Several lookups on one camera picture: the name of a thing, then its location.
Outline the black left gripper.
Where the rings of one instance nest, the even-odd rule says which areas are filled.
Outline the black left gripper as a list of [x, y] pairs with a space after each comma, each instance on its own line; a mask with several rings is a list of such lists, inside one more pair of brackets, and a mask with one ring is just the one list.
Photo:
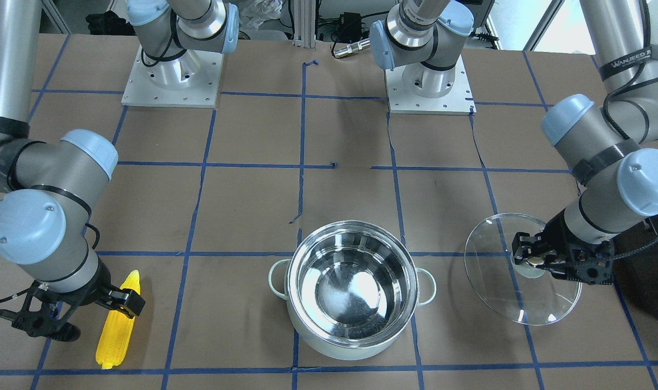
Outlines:
[[567, 227], [564, 211], [559, 212], [542, 232], [531, 235], [517, 232], [512, 242], [515, 255], [542, 255], [530, 257], [527, 264], [542, 269], [559, 281], [584, 282], [589, 285], [614, 284], [613, 266], [609, 258], [616, 254], [610, 239], [599, 244], [582, 241]]

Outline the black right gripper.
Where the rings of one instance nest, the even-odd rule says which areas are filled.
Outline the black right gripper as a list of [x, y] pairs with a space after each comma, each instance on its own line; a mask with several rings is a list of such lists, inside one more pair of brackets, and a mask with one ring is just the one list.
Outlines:
[[99, 259], [96, 276], [76, 291], [59, 293], [40, 288], [33, 282], [22, 308], [12, 319], [12, 328], [31, 337], [46, 337], [59, 342], [73, 342], [81, 336], [78, 326], [69, 318], [87, 304], [118, 311], [128, 318], [140, 316], [145, 299], [133, 289], [111, 289], [111, 274]]

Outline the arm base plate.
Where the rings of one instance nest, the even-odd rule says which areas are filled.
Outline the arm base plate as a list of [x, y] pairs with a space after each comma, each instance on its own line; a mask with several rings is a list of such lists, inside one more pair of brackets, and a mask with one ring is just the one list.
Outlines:
[[149, 67], [138, 51], [124, 88], [124, 106], [216, 108], [223, 54], [188, 50], [170, 62]]
[[384, 71], [389, 111], [393, 114], [477, 113], [463, 57], [446, 71], [415, 63]]

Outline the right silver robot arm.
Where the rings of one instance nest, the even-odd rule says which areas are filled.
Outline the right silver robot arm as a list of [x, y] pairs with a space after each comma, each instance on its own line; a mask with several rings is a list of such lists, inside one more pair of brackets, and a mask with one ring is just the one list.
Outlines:
[[453, 251], [492, 212], [467, 115], [388, 113], [383, 72], [281, 42], [245, 42], [225, 60], [216, 109], [130, 108], [109, 178], [76, 162], [32, 163], [0, 199], [3, 227], [44, 260], [71, 237], [67, 275], [89, 264], [85, 223], [112, 256], [279, 257], [337, 220], [363, 220], [411, 252]]

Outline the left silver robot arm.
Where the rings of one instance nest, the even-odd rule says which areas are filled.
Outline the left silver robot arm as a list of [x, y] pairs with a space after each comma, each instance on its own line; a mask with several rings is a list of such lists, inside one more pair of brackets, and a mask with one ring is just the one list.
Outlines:
[[658, 242], [658, 44], [646, 1], [580, 3], [607, 95], [556, 103], [540, 126], [585, 190], [542, 232], [513, 237], [522, 276], [612, 284], [617, 260]]

